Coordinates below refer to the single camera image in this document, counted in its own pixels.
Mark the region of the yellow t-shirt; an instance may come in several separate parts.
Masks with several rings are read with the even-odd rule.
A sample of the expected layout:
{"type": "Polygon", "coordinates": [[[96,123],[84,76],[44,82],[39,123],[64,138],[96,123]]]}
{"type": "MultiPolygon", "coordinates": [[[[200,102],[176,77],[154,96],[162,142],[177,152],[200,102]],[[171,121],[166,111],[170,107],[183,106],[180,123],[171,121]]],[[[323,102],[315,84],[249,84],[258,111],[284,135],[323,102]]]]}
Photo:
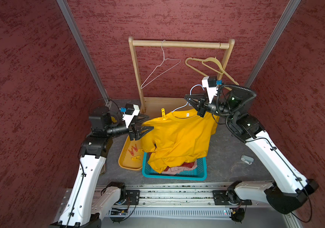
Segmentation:
{"type": "Polygon", "coordinates": [[[218,124],[206,113],[197,115],[195,109],[175,111],[148,120],[142,126],[154,129],[142,137],[142,150],[150,153],[148,164],[157,173],[192,163],[208,155],[211,136],[218,124]]]}

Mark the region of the cream plastic hanger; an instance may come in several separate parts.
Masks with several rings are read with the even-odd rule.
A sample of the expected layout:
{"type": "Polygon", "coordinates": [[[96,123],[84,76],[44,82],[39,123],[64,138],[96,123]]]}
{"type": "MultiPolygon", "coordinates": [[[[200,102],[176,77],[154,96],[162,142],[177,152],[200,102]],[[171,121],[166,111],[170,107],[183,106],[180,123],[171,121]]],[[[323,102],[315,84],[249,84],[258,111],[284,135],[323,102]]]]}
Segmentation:
{"type": "Polygon", "coordinates": [[[197,69],[193,65],[190,64],[190,62],[199,62],[201,63],[202,66],[206,67],[207,69],[215,72],[218,74],[218,80],[222,80],[223,76],[226,76],[231,82],[233,82],[236,85],[239,85],[239,83],[231,76],[229,75],[226,70],[223,69],[223,65],[221,64],[220,61],[217,60],[217,58],[214,57],[209,57],[206,59],[199,59],[199,58],[187,58],[185,60],[185,65],[192,69],[193,71],[207,77],[208,75],[201,70],[197,69]]]}

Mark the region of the pink printed t-shirt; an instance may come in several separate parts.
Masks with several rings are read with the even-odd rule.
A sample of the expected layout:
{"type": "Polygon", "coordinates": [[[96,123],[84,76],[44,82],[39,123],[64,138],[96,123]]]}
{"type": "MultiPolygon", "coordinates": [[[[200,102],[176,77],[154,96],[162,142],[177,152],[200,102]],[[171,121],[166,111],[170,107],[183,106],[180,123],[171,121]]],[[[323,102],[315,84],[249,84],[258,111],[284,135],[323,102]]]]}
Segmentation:
{"type": "Polygon", "coordinates": [[[164,175],[177,175],[180,174],[184,171],[191,171],[192,168],[191,167],[185,167],[185,166],[177,166],[177,167],[167,167],[162,174],[164,175]]]}

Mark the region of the dark red t-shirt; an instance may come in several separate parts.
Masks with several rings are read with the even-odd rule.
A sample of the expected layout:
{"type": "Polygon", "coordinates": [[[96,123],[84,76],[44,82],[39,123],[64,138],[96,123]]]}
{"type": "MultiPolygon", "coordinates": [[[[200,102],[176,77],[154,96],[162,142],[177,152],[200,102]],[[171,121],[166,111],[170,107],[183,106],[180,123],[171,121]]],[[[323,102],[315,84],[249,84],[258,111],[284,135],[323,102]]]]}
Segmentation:
{"type": "Polygon", "coordinates": [[[185,167],[185,168],[188,168],[188,169],[196,169],[197,167],[197,161],[194,161],[194,162],[184,162],[181,167],[185,167]]]}

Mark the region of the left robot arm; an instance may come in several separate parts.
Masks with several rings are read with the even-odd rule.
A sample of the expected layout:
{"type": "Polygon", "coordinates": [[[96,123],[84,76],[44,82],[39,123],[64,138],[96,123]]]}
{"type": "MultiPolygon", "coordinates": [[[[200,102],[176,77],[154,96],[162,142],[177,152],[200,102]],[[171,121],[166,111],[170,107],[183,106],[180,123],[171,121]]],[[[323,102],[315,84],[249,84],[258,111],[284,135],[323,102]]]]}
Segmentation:
{"type": "Polygon", "coordinates": [[[106,106],[90,113],[91,134],[80,148],[78,175],[64,211],[57,222],[49,225],[51,228],[100,228],[112,206],[125,200],[125,185],[111,182],[97,202],[92,202],[113,138],[128,134],[130,140],[139,140],[153,130],[153,127],[141,126],[149,117],[140,113],[138,105],[126,104],[120,114],[121,118],[114,122],[106,106]]]}

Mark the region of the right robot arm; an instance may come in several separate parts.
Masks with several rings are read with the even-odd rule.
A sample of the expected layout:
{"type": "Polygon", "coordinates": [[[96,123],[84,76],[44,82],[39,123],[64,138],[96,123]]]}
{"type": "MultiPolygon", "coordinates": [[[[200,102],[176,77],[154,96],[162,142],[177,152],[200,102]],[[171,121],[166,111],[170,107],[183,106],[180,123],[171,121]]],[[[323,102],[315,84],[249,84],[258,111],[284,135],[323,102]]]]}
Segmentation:
{"type": "Polygon", "coordinates": [[[314,179],[302,175],[280,152],[257,118],[248,113],[256,92],[243,86],[228,84],[231,91],[225,96],[223,86],[217,86],[213,95],[185,95],[184,99],[203,117],[206,113],[224,119],[231,134],[245,144],[269,171],[273,181],[249,183],[235,181],[228,188],[226,198],[232,205],[244,200],[269,204],[281,214],[289,214],[306,202],[319,189],[314,179]]]}

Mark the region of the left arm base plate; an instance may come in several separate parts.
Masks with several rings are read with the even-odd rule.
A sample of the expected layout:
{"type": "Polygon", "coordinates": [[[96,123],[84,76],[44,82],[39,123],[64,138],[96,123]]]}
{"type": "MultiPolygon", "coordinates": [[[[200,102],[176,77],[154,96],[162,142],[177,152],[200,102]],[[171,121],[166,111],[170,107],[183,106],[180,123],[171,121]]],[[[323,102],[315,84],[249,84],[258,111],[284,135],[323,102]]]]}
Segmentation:
{"type": "Polygon", "coordinates": [[[125,201],[122,205],[138,205],[140,199],[140,190],[127,190],[125,201]]]}

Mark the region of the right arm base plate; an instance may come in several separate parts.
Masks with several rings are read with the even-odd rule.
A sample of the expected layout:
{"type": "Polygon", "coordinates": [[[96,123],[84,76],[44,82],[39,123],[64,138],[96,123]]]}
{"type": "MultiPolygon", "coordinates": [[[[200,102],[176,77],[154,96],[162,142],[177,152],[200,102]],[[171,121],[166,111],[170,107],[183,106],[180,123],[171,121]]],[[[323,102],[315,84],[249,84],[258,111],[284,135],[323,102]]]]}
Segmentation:
{"type": "Polygon", "coordinates": [[[242,200],[234,192],[228,191],[220,191],[214,190],[213,193],[213,200],[216,206],[231,206],[231,207],[238,207],[238,206],[250,206],[252,205],[251,200],[242,200]]]}

